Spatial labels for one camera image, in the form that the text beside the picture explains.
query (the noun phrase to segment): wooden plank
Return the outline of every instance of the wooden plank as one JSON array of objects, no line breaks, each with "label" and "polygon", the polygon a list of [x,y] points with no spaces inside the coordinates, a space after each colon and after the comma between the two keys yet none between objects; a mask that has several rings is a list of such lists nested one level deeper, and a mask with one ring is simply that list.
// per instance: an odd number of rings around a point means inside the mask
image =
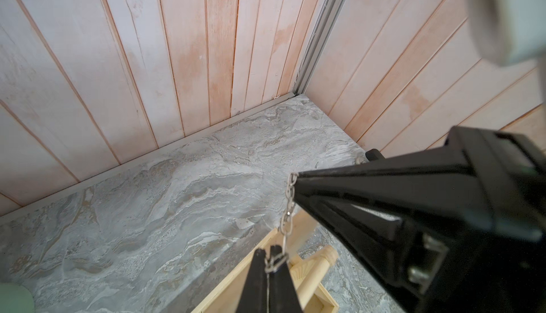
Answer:
[{"label": "wooden plank", "polygon": [[107,0],[159,147],[184,137],[159,0]]},{"label": "wooden plank", "polygon": [[[317,23],[318,23],[318,20],[320,19],[320,13],[322,12],[322,9],[325,5],[325,2],[326,0],[317,0],[317,3],[315,5],[315,10],[313,11],[313,14],[311,16],[311,22],[309,23],[308,27],[307,27],[307,32],[305,33],[305,37],[304,37],[304,40],[303,40],[303,44],[301,44],[301,48],[299,50],[299,52],[297,53],[297,62],[294,66],[294,70],[293,71],[288,71],[287,72],[287,77],[290,76],[290,73],[291,73],[291,78],[290,78],[290,81],[288,82],[288,92],[292,92],[294,90],[294,86],[296,84],[296,80],[299,76],[299,72],[300,72],[300,67],[303,65],[303,60],[306,56],[306,52],[307,52],[307,48],[309,47],[309,44],[311,42],[311,39],[315,36],[315,27],[317,26]],[[295,30],[295,33],[294,35],[297,34],[297,30],[298,30],[298,27],[299,25],[296,24],[296,30]],[[288,67],[289,66],[289,60],[287,58],[287,63],[285,63],[285,66]],[[281,91],[281,87],[283,87],[283,80],[281,78],[281,85],[279,87],[279,91]]]},{"label": "wooden plank", "polygon": [[539,105],[502,130],[509,133],[525,134],[540,150],[546,150],[546,113],[544,112],[544,106]]},{"label": "wooden plank", "polygon": [[430,145],[427,149],[429,150],[431,148],[442,147],[443,144],[446,142],[446,138],[447,134],[444,134],[440,139],[436,140],[436,142]]},{"label": "wooden plank", "polygon": [[[298,254],[293,255],[290,257],[290,260],[288,261],[288,266],[292,268],[294,265],[303,262],[301,257]],[[315,296],[320,303],[323,305],[323,310],[320,311],[320,313],[337,313],[339,310],[339,304],[337,301],[330,295],[330,293],[324,288],[322,283],[320,283],[317,287],[317,290],[315,291]],[[309,308],[309,304],[305,306],[304,313],[307,312],[307,309]]]},{"label": "wooden plank", "polygon": [[[422,0],[413,1],[419,5],[422,2]],[[417,8],[407,10],[422,13],[421,8],[420,6],[419,10]],[[380,80],[384,75],[383,72],[389,68],[397,53],[409,39],[406,36],[406,39],[400,40],[400,36],[405,34],[397,34],[389,25],[395,22],[397,27],[403,27],[399,30],[406,33],[407,26],[400,25],[397,20],[400,16],[402,15],[395,18],[393,14],[385,24],[385,28],[364,57],[355,76],[329,114],[329,117],[344,128],[353,139],[358,140],[370,128],[381,113],[466,20],[465,0],[444,0],[385,77]]]},{"label": "wooden plank", "polygon": [[206,0],[210,124],[231,117],[238,0]]},{"label": "wooden plank", "polygon": [[541,103],[542,96],[538,70],[534,69],[459,125],[494,129],[496,131],[536,108]]},{"label": "wooden plank", "polygon": [[103,0],[22,2],[117,158],[157,148]]},{"label": "wooden plank", "polygon": [[[287,240],[287,253],[294,255],[317,227],[317,222],[304,210],[299,211],[293,218],[294,228]],[[281,245],[283,235],[273,229],[257,246],[194,308],[192,313],[235,312],[250,262],[256,248],[265,249],[269,254],[270,245]]]},{"label": "wooden plank", "polygon": [[9,214],[19,209],[21,206],[0,193],[0,216]]},{"label": "wooden plank", "polygon": [[425,112],[408,125],[382,153],[386,157],[424,150],[535,67],[528,61],[499,68],[482,59]]},{"label": "wooden plank", "polygon": [[302,3],[303,0],[283,0],[282,2],[281,14],[278,19],[277,31],[275,33],[275,40],[271,51],[262,103],[270,101],[277,96],[282,71]]},{"label": "wooden plank", "polygon": [[338,257],[336,249],[327,245],[290,269],[290,276],[301,307],[307,306],[326,272],[335,264]]},{"label": "wooden plank", "polygon": [[324,310],[324,305],[320,301],[320,299],[313,295],[305,308],[303,309],[303,313],[322,313]]},{"label": "wooden plank", "polygon": [[77,180],[0,105],[0,191],[21,205]]},{"label": "wooden plank", "polygon": [[245,109],[246,86],[249,83],[252,45],[254,44],[259,6],[260,0],[239,0],[231,90],[231,116],[235,116]]},{"label": "wooden plank", "polygon": [[479,59],[470,34],[470,23],[466,22],[381,114],[358,144],[365,150],[383,149]]},{"label": "wooden plank", "polygon": [[289,91],[290,81],[297,68],[300,51],[305,48],[304,39],[307,30],[310,27],[311,18],[316,10],[320,10],[320,7],[317,7],[318,3],[318,0],[303,0],[301,4],[296,27],[290,41],[290,47],[287,52],[286,61],[284,63],[281,79],[279,81],[277,96],[282,96]]},{"label": "wooden plank", "polygon": [[250,62],[249,84],[246,90],[245,110],[262,104],[269,60],[273,50],[282,0],[260,0],[256,34]]},{"label": "wooden plank", "polygon": [[205,0],[161,0],[186,135],[210,125]]},{"label": "wooden plank", "polygon": [[399,0],[345,0],[305,95],[330,112]]},{"label": "wooden plank", "polygon": [[78,178],[119,165],[16,0],[0,0],[0,102]]}]

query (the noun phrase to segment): water stain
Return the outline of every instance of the water stain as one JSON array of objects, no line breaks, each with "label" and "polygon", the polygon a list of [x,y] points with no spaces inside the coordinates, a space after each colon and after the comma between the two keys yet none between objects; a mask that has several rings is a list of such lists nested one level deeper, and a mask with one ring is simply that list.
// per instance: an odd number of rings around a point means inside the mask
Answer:
[{"label": "water stain", "polygon": [[176,78],[181,81],[179,84],[185,96],[190,98],[195,86],[198,85],[195,81],[206,79],[203,78],[206,75],[206,60],[203,59],[203,56],[206,56],[205,37],[196,37],[189,48],[182,51],[179,56],[176,61]]},{"label": "water stain", "polygon": [[410,109],[410,119],[412,121],[430,105],[430,101],[423,97],[416,87],[407,89],[405,94],[402,95],[402,103],[405,103]]},{"label": "water stain", "polygon": [[290,24],[287,28],[283,28],[282,30],[277,30],[277,33],[275,33],[275,41],[273,43],[273,50],[271,51],[271,54],[275,53],[275,51],[282,44],[289,43],[293,32],[294,24]]}]

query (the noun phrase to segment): marble-pattern floor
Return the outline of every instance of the marble-pattern floor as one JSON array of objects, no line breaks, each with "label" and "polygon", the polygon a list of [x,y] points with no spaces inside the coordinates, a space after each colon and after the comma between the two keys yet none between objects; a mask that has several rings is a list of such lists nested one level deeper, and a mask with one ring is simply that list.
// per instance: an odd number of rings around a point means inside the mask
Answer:
[{"label": "marble-pattern floor", "polygon": [[[305,96],[190,142],[0,226],[0,282],[37,312],[190,312],[273,227],[293,171],[364,151]],[[401,312],[339,252],[323,284],[340,312]]]}]

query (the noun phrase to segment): wooden frame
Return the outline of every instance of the wooden frame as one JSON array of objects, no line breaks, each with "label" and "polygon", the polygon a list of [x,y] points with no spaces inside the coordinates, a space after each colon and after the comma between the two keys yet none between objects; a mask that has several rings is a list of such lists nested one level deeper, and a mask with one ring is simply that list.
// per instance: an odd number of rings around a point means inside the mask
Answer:
[{"label": "wooden frame", "polygon": [[[309,264],[310,269],[307,272],[304,272],[304,276],[314,273],[317,268],[322,268],[322,273],[326,273],[326,270],[333,265],[335,260],[338,258],[338,253],[331,247],[325,247],[315,253],[313,256],[309,257],[306,260],[302,260],[297,255],[297,250],[301,248],[305,241],[309,238],[311,233],[317,226],[317,222],[305,211],[298,212],[294,218],[294,228],[292,235],[287,241],[287,251],[290,255],[295,255],[290,259],[289,267],[291,269],[298,266],[298,268],[303,268],[300,266],[303,264]],[[245,284],[246,276],[249,272],[250,262],[252,260],[254,250],[257,248],[263,248],[269,252],[270,245],[276,245],[282,243],[282,234],[277,230],[273,229],[267,236],[265,236],[260,243],[253,248],[249,254],[214,288],[206,297],[201,301],[197,307],[192,311],[192,313],[213,313],[213,312],[222,312],[222,313],[234,313],[239,304],[239,298],[241,297],[242,288]],[[323,258],[328,261],[328,266],[325,267],[325,264],[318,265],[318,262],[311,264],[312,261]],[[290,275],[294,278],[294,272],[290,272]],[[319,283],[318,286],[315,286],[315,290],[312,296],[307,299],[307,304],[305,307],[305,313],[320,312],[320,313],[337,313],[339,309],[338,303],[332,298],[328,291]]]}]

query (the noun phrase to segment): green object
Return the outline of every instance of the green object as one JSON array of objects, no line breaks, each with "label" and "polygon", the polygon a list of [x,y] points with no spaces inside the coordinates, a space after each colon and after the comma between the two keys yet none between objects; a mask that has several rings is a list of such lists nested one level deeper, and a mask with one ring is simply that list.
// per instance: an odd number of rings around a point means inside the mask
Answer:
[{"label": "green object", "polygon": [[0,283],[0,313],[34,313],[31,292],[15,283]]}]

